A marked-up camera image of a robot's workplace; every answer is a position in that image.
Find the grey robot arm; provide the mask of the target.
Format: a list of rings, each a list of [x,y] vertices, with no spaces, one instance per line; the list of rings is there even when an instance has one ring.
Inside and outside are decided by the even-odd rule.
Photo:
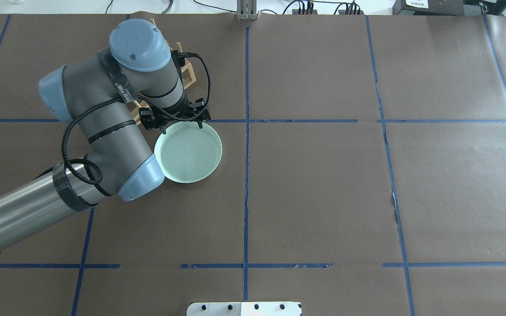
[[[163,183],[164,174],[140,131],[211,118],[209,98],[190,102],[181,66],[197,53],[172,50],[152,22],[118,24],[107,48],[64,65],[38,83],[40,97],[67,124],[62,160],[0,197],[0,253],[106,197],[132,201]]]

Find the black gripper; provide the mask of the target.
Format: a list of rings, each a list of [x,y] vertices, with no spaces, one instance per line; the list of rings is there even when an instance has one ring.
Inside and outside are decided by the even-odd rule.
[[[195,103],[183,100],[168,108],[159,108],[149,102],[149,99],[142,99],[151,105],[150,108],[140,108],[139,118],[146,130],[160,130],[161,134],[167,134],[167,124],[175,122],[196,122],[200,129],[203,122],[211,119],[208,103],[204,99],[198,99]]]

